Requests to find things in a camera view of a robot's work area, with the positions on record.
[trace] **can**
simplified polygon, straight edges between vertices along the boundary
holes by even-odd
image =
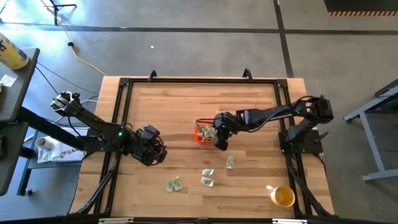
[[[16,70],[24,67],[28,61],[29,57],[6,36],[0,33],[0,62]]]

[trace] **wooden table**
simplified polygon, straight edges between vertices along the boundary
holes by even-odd
[[[111,121],[119,79],[103,79],[95,113],[106,121]],[[287,81],[291,101],[306,95],[303,79]],[[163,163],[154,167],[146,167],[131,156],[122,156],[112,216],[294,217],[292,208],[274,205],[265,189],[266,185],[289,186],[285,157],[279,152],[279,122],[269,122],[256,133],[233,136],[227,151],[193,140],[195,119],[214,118],[220,111],[234,113],[275,106],[274,88],[268,84],[135,83],[127,121],[134,129],[147,124],[155,126],[169,153]],[[234,157],[232,170],[225,169],[227,156]],[[96,152],[83,161],[71,212],[92,196],[100,179],[103,157],[103,153]],[[333,213],[322,163],[309,154],[303,155],[303,163],[309,189]],[[200,183],[204,168],[215,169],[211,176],[214,187]],[[181,178],[183,189],[166,192],[167,182],[176,176]],[[300,191],[298,198],[304,211]]]

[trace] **concrete floor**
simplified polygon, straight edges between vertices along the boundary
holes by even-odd
[[[272,0],[118,0],[75,2],[64,8],[66,24],[101,27],[277,28]],[[286,29],[397,30],[398,17],[330,17],[322,0],[280,0]],[[0,15],[4,22],[52,24],[40,1],[10,0]],[[61,31],[3,28],[19,47],[41,49],[39,62],[93,92],[102,75],[74,58]],[[69,32],[79,55],[108,75],[241,76],[285,78],[279,34],[181,32]],[[330,134],[323,140],[324,160],[335,212],[345,218],[381,222],[398,220],[398,178],[362,181],[376,164],[361,125],[342,117],[371,100],[373,93],[397,78],[398,35],[288,35],[295,77],[305,80],[311,95],[331,100],[335,119],[319,125]],[[93,96],[42,70],[56,89]],[[50,119],[53,91],[35,73],[24,106]],[[75,191],[76,167],[35,170],[30,197],[16,197],[19,165],[8,194],[0,198],[0,220],[48,217],[67,213]]]

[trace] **orange basket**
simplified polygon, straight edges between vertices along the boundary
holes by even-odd
[[[211,126],[212,124],[204,123],[204,122],[198,121],[198,125],[199,125],[199,126]],[[202,141],[203,138],[200,137],[200,136],[198,136],[198,128],[197,128],[197,126],[194,125],[194,127],[195,127],[195,142],[197,142],[197,143],[209,143],[209,142],[214,142],[214,140],[204,140],[204,141]]]

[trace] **metal bracket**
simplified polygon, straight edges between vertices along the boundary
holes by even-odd
[[[278,84],[280,84],[281,86],[283,86],[284,88],[287,88],[287,80],[286,79],[276,80],[276,82]]]
[[[149,75],[148,81],[151,82],[151,81],[154,79],[154,77],[156,77],[156,76],[157,76],[156,71],[153,70],[153,71],[150,73],[150,75]]]
[[[120,78],[119,80],[119,87],[125,86],[127,83],[129,83],[130,78]]]
[[[288,218],[273,218],[273,224],[307,224],[306,220],[293,220]]]
[[[279,130],[278,134],[282,153],[323,153],[322,143],[319,141],[321,136],[318,130],[310,130],[302,139],[297,140],[295,143],[286,141],[289,136],[289,130]]]
[[[248,78],[248,80],[249,80],[249,82],[253,82],[253,76],[251,75],[251,72],[250,72],[250,70],[248,69],[248,68],[245,68],[244,69],[244,72],[243,72],[243,76],[242,76],[243,78]]]

